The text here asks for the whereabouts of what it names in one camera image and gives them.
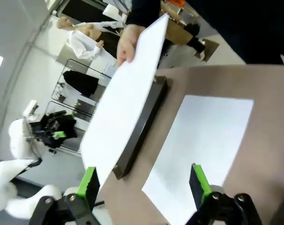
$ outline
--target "table surface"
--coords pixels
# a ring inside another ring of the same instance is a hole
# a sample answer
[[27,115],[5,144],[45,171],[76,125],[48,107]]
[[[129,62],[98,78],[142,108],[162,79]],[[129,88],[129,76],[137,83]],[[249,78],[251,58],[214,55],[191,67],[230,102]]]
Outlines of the table surface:
[[170,86],[128,176],[113,173],[101,190],[115,225],[166,223],[142,187],[185,95],[254,99],[253,110],[224,189],[248,193],[267,224],[284,197],[284,67],[212,66],[158,70]]

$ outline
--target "black sleeve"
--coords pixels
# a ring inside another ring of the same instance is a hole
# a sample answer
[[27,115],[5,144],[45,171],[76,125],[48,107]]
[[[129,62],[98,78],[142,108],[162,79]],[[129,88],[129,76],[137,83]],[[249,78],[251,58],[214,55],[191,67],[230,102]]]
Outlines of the black sleeve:
[[161,0],[132,0],[126,24],[148,27],[159,18]]

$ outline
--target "orange object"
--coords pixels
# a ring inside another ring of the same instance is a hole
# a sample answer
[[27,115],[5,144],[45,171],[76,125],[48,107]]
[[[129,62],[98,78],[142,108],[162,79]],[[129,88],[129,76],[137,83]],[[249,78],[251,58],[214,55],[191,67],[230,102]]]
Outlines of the orange object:
[[183,7],[185,0],[167,0],[167,2],[172,3],[173,5]]

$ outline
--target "black pants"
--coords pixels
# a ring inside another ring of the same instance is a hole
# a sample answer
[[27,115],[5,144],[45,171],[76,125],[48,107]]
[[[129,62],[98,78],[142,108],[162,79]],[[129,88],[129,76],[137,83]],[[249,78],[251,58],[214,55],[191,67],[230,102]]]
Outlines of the black pants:
[[283,64],[284,0],[188,0],[247,64]]

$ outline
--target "bolt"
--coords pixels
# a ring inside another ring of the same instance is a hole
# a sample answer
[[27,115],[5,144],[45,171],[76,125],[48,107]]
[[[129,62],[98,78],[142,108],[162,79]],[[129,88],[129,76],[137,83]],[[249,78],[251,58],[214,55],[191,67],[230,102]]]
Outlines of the bolt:
[[218,200],[219,199],[219,195],[218,194],[213,194],[213,198]]
[[49,204],[51,202],[51,198],[47,198],[46,200],[45,200],[45,203],[46,204]]
[[238,196],[238,200],[241,201],[241,202],[243,202],[243,201],[244,201],[244,196],[243,196],[243,195],[239,195],[239,196]]
[[74,201],[75,200],[75,195],[72,195],[71,197],[70,197],[70,201]]

